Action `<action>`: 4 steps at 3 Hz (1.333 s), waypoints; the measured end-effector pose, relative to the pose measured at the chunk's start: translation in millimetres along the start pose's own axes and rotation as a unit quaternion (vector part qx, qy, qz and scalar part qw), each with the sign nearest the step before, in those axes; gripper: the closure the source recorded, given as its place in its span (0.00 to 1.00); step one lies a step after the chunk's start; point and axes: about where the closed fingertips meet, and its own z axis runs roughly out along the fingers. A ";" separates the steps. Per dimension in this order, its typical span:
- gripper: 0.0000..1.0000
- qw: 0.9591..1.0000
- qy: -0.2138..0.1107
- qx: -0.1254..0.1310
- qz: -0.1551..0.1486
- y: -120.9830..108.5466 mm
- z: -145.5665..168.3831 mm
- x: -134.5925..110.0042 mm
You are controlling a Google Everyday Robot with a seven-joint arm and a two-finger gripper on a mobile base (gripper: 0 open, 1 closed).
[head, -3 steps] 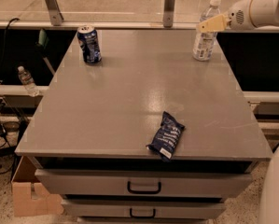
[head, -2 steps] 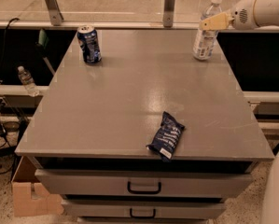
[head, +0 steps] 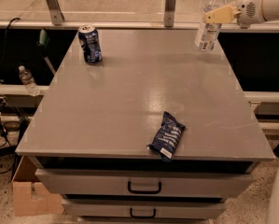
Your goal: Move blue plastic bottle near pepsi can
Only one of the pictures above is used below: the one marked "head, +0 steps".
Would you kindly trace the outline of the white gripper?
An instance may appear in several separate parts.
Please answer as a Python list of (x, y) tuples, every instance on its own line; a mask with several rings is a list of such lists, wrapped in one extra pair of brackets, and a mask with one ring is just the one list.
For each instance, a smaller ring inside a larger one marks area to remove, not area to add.
[(265, 22), (262, 10), (263, 0), (237, 0), (237, 6), (225, 5), (206, 12), (205, 23), (230, 23), (236, 19), (241, 28), (249, 28), (252, 24)]

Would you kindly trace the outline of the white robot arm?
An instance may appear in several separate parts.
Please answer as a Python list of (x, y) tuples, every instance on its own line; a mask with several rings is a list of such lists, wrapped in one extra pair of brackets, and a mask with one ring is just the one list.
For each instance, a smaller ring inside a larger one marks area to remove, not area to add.
[[(205, 25), (223, 25), (233, 21), (241, 29), (255, 26), (260, 32), (279, 34), (279, 0), (236, 0), (222, 5), (210, 3), (202, 14)], [(279, 158), (279, 144), (273, 153)], [(279, 169), (272, 186), (266, 224), (279, 224)]]

